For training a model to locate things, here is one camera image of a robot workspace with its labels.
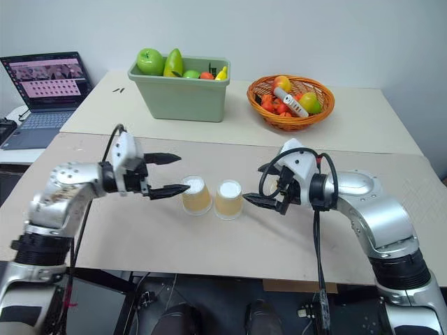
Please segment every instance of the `paper cup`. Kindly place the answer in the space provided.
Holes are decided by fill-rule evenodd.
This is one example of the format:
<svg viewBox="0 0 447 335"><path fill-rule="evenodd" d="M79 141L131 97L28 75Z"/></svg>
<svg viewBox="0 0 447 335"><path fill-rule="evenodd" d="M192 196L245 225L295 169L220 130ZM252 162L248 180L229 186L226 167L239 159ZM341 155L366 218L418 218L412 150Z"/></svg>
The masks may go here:
<svg viewBox="0 0 447 335"><path fill-rule="evenodd" d="M236 180L224 180L217 188L215 211L219 218L234 220L242 212L242 187Z"/></svg>
<svg viewBox="0 0 447 335"><path fill-rule="evenodd" d="M186 213L199 216L210 210L212 197L202 177L185 177L182 184L190 185L190 188L182 193L183 208Z"/></svg>

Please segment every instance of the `laptop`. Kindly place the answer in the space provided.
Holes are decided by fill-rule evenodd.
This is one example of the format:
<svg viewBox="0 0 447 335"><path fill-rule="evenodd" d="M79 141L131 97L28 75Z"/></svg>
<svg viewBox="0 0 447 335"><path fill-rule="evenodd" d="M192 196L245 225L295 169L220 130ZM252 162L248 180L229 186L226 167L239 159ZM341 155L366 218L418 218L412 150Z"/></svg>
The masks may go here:
<svg viewBox="0 0 447 335"><path fill-rule="evenodd" d="M79 54L30 54L0 61L31 113L1 148L46 148L93 89Z"/></svg>

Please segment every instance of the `person's foot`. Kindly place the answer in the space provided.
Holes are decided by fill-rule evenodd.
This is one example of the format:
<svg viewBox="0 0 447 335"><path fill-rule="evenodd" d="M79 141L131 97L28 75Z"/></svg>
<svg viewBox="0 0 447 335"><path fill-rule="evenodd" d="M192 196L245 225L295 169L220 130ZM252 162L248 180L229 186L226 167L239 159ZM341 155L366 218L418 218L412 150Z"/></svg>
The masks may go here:
<svg viewBox="0 0 447 335"><path fill-rule="evenodd" d="M169 308L157 322L152 335L202 335L200 311L188 304Z"/></svg>
<svg viewBox="0 0 447 335"><path fill-rule="evenodd" d="M263 300L247 306L245 312L247 335L282 335L281 320L273 307Z"/></svg>

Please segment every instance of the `cardboard sheet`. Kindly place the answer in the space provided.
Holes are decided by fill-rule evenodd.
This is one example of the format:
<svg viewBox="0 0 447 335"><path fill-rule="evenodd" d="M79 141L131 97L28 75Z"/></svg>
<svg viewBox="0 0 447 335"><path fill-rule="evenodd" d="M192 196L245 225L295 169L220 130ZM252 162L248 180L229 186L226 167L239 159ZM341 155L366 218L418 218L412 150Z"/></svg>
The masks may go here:
<svg viewBox="0 0 447 335"><path fill-rule="evenodd" d="M107 136L61 133L21 178L0 208L0 259L15 252L29 201L42 190L50 170L66 161L97 162ZM257 190L258 166L278 148L142 139L145 152L172 152L182 160L149 166L153 187L203 176L215 193L224 179L238 180L244 192ZM327 151L338 170L368 170L407 208L421 250L440 285L447 285L445 236L447 188L427 159L417 155ZM322 215L321 248L325 279L332 283L373 284L368 259L349 220L331 211ZM79 267L183 274L209 274L316 281L312 212L291 206L287 215L244 202L241 217L223 221L213 209L201 217L184 213L180 197L150 201L138 194L108 195L93 202Z"/></svg>

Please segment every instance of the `green apple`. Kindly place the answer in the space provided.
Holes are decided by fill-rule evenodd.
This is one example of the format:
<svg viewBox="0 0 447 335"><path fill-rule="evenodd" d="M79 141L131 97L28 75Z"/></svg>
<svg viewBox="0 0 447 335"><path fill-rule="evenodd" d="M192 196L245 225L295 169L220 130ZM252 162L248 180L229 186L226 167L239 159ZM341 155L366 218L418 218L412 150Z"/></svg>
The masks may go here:
<svg viewBox="0 0 447 335"><path fill-rule="evenodd" d="M308 110L309 114L318 114L319 112L321 112L321 104L320 102L317 100L315 101L314 105L310 108L310 110Z"/></svg>
<svg viewBox="0 0 447 335"><path fill-rule="evenodd" d="M188 70L183 74L183 78L193 78L198 79L200 77L200 72L196 70Z"/></svg>
<svg viewBox="0 0 447 335"><path fill-rule="evenodd" d="M307 92L304 93L300 99L299 104L303 107L308 113L311 112L312 107L318 100L316 99L315 92Z"/></svg>
<svg viewBox="0 0 447 335"><path fill-rule="evenodd" d="M183 75L183 59L178 49L171 51L168 58L166 58L163 75L165 77L177 77L174 73L180 76Z"/></svg>
<svg viewBox="0 0 447 335"><path fill-rule="evenodd" d="M142 49L137 56L137 67L145 75L162 75L165 62L155 49Z"/></svg>

